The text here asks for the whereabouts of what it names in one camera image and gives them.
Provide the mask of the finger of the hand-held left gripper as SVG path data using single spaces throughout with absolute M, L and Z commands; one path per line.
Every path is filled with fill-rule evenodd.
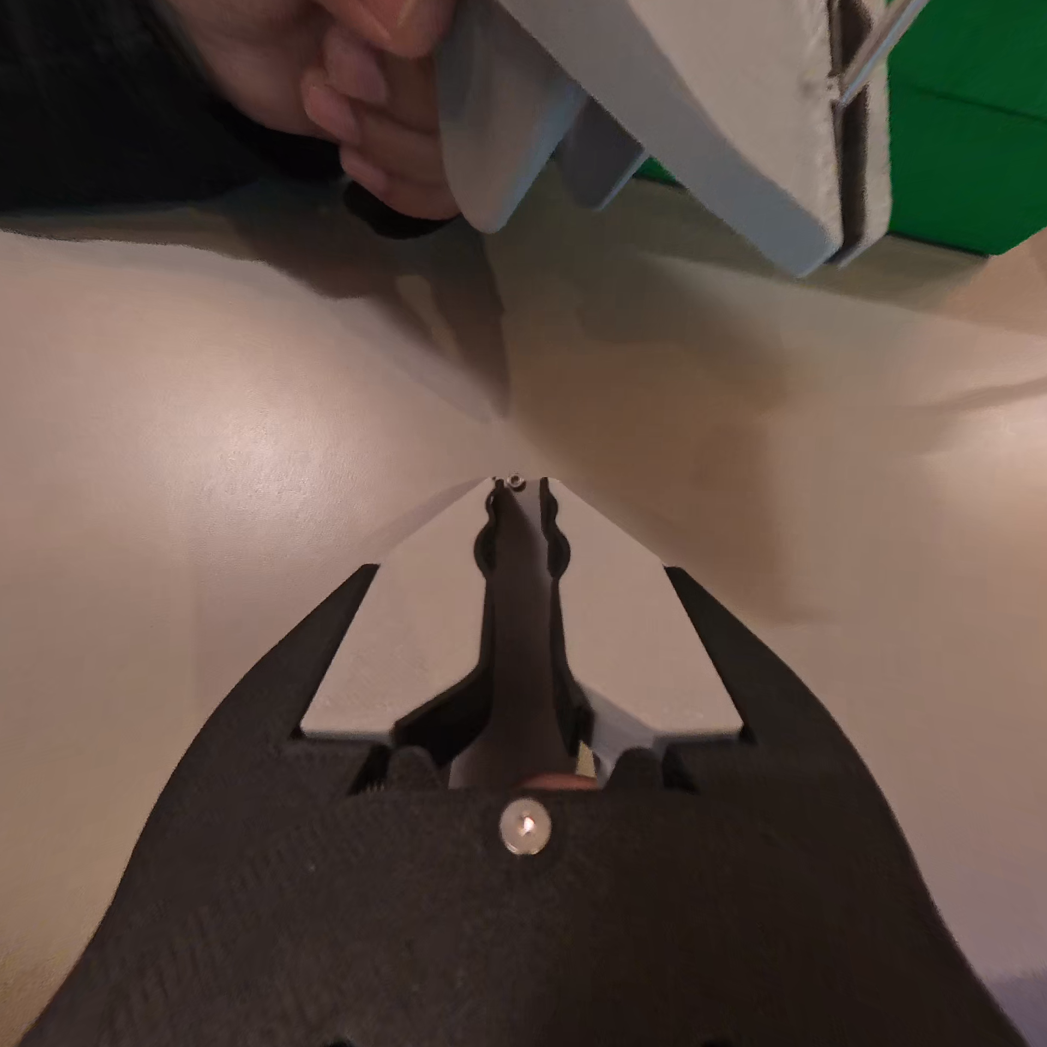
M 843 75 L 875 23 L 887 13 L 883 1 L 831 1 L 833 72 Z M 858 96 L 833 109 L 842 202 L 842 248 L 831 258 L 846 267 L 887 236 L 893 211 L 889 152 L 889 91 L 882 62 Z
M 645 157 L 773 264 L 843 246 L 828 3 L 457 3 L 437 51 L 444 172 L 503 229 L 559 147 L 584 206 Z

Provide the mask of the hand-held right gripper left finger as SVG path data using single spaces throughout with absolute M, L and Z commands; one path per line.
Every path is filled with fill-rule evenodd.
M 402 540 L 362 602 L 301 723 L 305 738 L 426 749 L 453 763 L 493 707 L 502 480 L 469 489 Z

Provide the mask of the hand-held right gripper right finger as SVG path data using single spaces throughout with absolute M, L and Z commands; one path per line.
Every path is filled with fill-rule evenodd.
M 733 742 L 742 718 L 661 557 L 541 480 L 556 719 L 569 750 Z

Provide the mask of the green plastic bin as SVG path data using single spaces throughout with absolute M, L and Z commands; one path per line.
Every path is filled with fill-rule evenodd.
M 884 60 L 889 232 L 1001 254 L 1045 228 L 1045 3 L 929 3 Z

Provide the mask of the thin metal screw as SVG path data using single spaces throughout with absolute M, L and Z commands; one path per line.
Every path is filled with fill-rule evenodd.
M 866 89 L 872 75 L 890 55 L 929 1 L 892 1 L 868 28 L 853 56 L 833 74 L 831 100 L 838 112 L 848 109 Z

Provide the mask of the person's left forearm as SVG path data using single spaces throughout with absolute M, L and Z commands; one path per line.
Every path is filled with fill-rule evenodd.
M 341 180 L 337 150 L 221 100 L 153 3 L 2 3 L 2 209 L 206 201 Z

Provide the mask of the grey desk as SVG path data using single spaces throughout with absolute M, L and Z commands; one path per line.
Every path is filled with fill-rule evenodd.
M 3 218 L 3 1045 L 215 706 L 484 476 L 685 567 L 877 775 L 1045 1045 L 1045 232 L 794 282 L 690 200 L 388 242 L 338 193 Z

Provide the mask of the person's left hand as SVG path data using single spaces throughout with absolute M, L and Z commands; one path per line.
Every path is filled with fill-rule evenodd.
M 335 147 L 349 182 L 399 214 L 459 216 L 442 153 L 435 70 L 455 3 L 155 6 L 219 96 L 245 117 Z

